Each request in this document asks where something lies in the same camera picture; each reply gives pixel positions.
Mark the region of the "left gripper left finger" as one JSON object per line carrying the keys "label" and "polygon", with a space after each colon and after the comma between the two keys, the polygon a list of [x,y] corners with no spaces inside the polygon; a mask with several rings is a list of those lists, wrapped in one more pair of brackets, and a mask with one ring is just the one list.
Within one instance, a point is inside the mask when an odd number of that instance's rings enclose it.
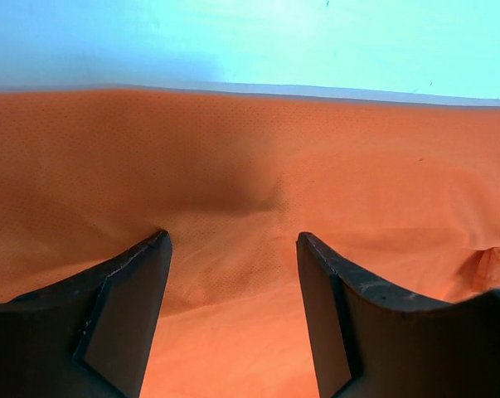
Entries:
{"label": "left gripper left finger", "polygon": [[0,303],[0,397],[137,397],[172,258],[158,231]]}

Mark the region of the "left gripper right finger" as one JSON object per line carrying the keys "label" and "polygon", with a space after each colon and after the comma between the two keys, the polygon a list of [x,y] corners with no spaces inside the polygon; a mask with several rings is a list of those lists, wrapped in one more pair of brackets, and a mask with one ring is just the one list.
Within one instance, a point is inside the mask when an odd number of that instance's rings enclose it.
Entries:
{"label": "left gripper right finger", "polygon": [[322,397],[500,397],[500,289],[446,303],[297,239]]}

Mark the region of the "orange t shirt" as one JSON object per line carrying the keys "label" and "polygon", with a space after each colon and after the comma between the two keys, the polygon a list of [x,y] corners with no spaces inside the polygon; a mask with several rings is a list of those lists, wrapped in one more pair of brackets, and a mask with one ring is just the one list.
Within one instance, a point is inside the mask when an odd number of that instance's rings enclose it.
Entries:
{"label": "orange t shirt", "polygon": [[145,397],[315,397],[295,241],[417,293],[500,287],[500,109],[0,94],[0,301],[164,229]]}

